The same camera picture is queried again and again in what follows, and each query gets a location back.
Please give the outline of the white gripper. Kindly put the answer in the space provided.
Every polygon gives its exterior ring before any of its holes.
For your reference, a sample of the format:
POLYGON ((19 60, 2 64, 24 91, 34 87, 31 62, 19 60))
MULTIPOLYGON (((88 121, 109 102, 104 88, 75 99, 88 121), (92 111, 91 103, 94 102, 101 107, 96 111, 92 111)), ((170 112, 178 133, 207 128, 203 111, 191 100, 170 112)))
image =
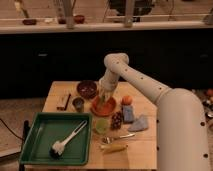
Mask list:
POLYGON ((102 100, 109 100, 115 91, 115 85, 114 84, 101 84, 99 88, 99 97, 102 100))

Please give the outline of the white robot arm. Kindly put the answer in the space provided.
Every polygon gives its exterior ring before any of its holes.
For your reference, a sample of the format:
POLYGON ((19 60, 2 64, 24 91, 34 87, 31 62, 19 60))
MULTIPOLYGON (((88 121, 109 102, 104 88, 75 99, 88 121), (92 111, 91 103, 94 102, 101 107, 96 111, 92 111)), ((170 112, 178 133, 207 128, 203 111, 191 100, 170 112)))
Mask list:
POLYGON ((204 107, 193 92, 131 68, 125 53, 106 55, 104 65, 99 85, 106 99, 122 77, 157 106, 157 171, 211 171, 204 107))

